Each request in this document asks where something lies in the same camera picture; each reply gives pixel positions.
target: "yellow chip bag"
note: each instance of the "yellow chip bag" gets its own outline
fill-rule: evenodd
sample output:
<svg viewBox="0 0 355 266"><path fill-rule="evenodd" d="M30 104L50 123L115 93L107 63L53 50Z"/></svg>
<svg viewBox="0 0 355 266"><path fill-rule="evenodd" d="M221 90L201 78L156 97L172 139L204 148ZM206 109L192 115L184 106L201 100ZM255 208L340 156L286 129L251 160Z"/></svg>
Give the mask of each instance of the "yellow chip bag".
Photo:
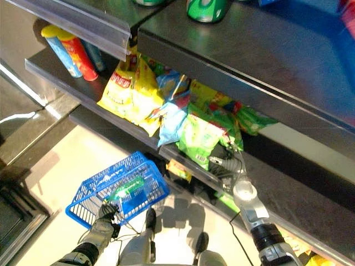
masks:
<svg viewBox="0 0 355 266"><path fill-rule="evenodd" d="M133 108L130 121L143 127L149 136L153 136L160 126L159 119L148 119L153 110L161 107L163 97L158 90L155 74L148 64L138 59L138 67L135 73L134 89L132 92Z"/></svg>
<svg viewBox="0 0 355 266"><path fill-rule="evenodd" d="M118 63L98 105L115 115L130 120L133 108L132 88L137 69L137 47L128 49L130 54L126 56L126 62Z"/></svg>
<svg viewBox="0 0 355 266"><path fill-rule="evenodd" d="M196 79L191 82L191 101L202 111L207 110L210 103L215 103L218 106L228 104L232 99L202 83Z"/></svg>
<svg viewBox="0 0 355 266"><path fill-rule="evenodd" d="M107 83L98 105L115 115L128 118L133 108L131 86L134 75L134 72L122 71L117 67Z"/></svg>
<svg viewBox="0 0 355 266"><path fill-rule="evenodd" d="M141 126L149 136L153 136L160 126L160 119L150 119L149 115L163 102L155 74L139 56L137 65L134 47L126 62L120 62L113 72L98 105Z"/></svg>

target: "small package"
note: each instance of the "small package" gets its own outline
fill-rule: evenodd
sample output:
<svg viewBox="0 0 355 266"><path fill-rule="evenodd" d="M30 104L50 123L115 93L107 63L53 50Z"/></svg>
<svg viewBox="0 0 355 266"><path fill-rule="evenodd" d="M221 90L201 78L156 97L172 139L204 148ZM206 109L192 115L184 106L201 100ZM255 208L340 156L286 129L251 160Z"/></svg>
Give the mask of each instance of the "small package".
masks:
<svg viewBox="0 0 355 266"><path fill-rule="evenodd" d="M232 101L224 108L235 114L240 129L252 136L256 136L259 130L264 127L277 123L277 120L261 115L253 108L244 106L240 102Z"/></svg>
<svg viewBox="0 0 355 266"><path fill-rule="evenodd" d="M182 165L181 163L171 159L170 162L166 165L166 169L169 172L181 177L182 179L187 180L188 182L192 179L192 174L188 171L188 169Z"/></svg>
<svg viewBox="0 0 355 266"><path fill-rule="evenodd" d="M163 64L158 63L153 58L150 58L147 55L142 54L141 58L143 58L143 60L146 61L146 63L148 64L148 66L154 72L154 74L156 76L166 74L170 70L168 67L164 66Z"/></svg>
<svg viewBox="0 0 355 266"><path fill-rule="evenodd" d="M207 110L213 116L215 124L225 129L220 144L230 150L243 150L243 139L236 118L216 104L210 104Z"/></svg>

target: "chip bag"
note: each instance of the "chip bag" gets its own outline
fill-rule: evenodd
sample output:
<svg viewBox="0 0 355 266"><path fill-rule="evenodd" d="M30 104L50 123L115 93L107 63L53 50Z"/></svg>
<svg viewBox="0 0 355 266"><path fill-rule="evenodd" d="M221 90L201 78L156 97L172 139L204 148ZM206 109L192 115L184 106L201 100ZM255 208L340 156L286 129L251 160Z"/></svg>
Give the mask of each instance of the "chip bag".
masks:
<svg viewBox="0 0 355 266"><path fill-rule="evenodd" d="M172 100L188 90L189 79L186 75L171 70L156 78L158 87L165 100Z"/></svg>
<svg viewBox="0 0 355 266"><path fill-rule="evenodd" d="M149 136L153 136L160 126L160 121L159 118L148 117L153 110L163 105L164 99L158 90L155 74L140 58L135 73L132 101L133 107L128 120L143 127Z"/></svg>
<svg viewBox="0 0 355 266"><path fill-rule="evenodd" d="M226 130L220 139L220 144L234 151L242 151L243 139L236 118L213 103L209 105L207 113L211 114L215 122Z"/></svg>
<svg viewBox="0 0 355 266"><path fill-rule="evenodd" d="M132 84L134 76L134 72L122 71L117 66L98 105L122 118L129 117L133 108Z"/></svg>
<svg viewBox="0 0 355 266"><path fill-rule="evenodd" d="M187 109L188 115L184 121L182 136L176 144L179 150L208 170L208 157L226 130L210 123L211 116L194 104L190 103Z"/></svg>
<svg viewBox="0 0 355 266"><path fill-rule="evenodd" d="M153 117L161 117L158 147L180 140L189 100L190 95L187 94L168 101L155 110Z"/></svg>
<svg viewBox="0 0 355 266"><path fill-rule="evenodd" d="M102 108L122 118L129 117L133 107L132 88L137 67L137 49L135 46L129 50L131 53L126 56L126 62L118 63L98 102Z"/></svg>
<svg viewBox="0 0 355 266"><path fill-rule="evenodd" d="M224 106L232 99L228 96L202 84L197 80L193 80L190 84L191 102L194 103L202 111L207 111L210 103L215 103L218 106Z"/></svg>
<svg viewBox="0 0 355 266"><path fill-rule="evenodd" d="M166 74L170 70L168 67L164 66L163 64L158 63L153 58L151 58L147 55L142 54L141 58L143 58L143 60L146 61L146 63L148 64L148 66L154 72L154 74L156 76Z"/></svg>
<svg viewBox="0 0 355 266"><path fill-rule="evenodd" d="M252 136L256 136L264 127L277 123L277 120L263 116L253 108L243 106L240 102L232 101L224 108L235 114L240 128Z"/></svg>

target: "green chip bag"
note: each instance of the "green chip bag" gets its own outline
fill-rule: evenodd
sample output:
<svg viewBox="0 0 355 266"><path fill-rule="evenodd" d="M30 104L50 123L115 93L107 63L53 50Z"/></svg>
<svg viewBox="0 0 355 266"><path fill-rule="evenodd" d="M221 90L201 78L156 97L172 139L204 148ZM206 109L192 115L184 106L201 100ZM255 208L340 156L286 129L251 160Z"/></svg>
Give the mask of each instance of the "green chip bag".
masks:
<svg viewBox="0 0 355 266"><path fill-rule="evenodd" d="M236 118L213 103L209 105L208 112L212 115L215 125L223 127L226 131L220 139L220 144L234 151L242 151L243 139Z"/></svg>
<svg viewBox="0 0 355 266"><path fill-rule="evenodd" d="M214 125L211 116L191 103L187 111L182 136L176 144L179 150L208 170L208 157L226 130Z"/></svg>
<svg viewBox="0 0 355 266"><path fill-rule="evenodd" d="M261 116L249 106L243 106L240 108L236 114L236 117L243 131L252 136L256 136L259 130L264 127L277 123L277 120Z"/></svg>

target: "pringles can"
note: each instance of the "pringles can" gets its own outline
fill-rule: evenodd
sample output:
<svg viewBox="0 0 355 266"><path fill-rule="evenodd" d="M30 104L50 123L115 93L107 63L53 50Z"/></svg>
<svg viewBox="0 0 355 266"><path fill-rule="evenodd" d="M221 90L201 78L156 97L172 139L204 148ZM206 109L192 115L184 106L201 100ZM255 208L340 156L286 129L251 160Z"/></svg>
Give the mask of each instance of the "pringles can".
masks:
<svg viewBox="0 0 355 266"><path fill-rule="evenodd" d="M133 2L141 4L142 6L157 6L165 2L165 0L133 0Z"/></svg>
<svg viewBox="0 0 355 266"><path fill-rule="evenodd" d="M92 45L91 43L88 43L84 40L81 40L82 44L84 45L85 51L88 54L89 58L91 59L91 62L94 64L95 69L97 71L104 71L106 68L106 65L104 63L104 60L102 60L101 57L101 52L99 48L96 46Z"/></svg>
<svg viewBox="0 0 355 266"><path fill-rule="evenodd" d="M72 77L80 78L83 74L79 71L77 65L73 62L72 58L64 48L60 40L57 38L57 34L60 31L55 25L48 25L42 29L40 34L45 37L49 46L55 52L59 60L63 63L65 68L69 71Z"/></svg>
<svg viewBox="0 0 355 266"><path fill-rule="evenodd" d="M83 73L84 79L87 81L95 80L98 77L98 73L96 73L80 39L65 30L61 30L57 37L78 66L80 72Z"/></svg>
<svg viewBox="0 0 355 266"><path fill-rule="evenodd" d="M187 0L187 15L199 22L220 21L226 13L227 0Z"/></svg>

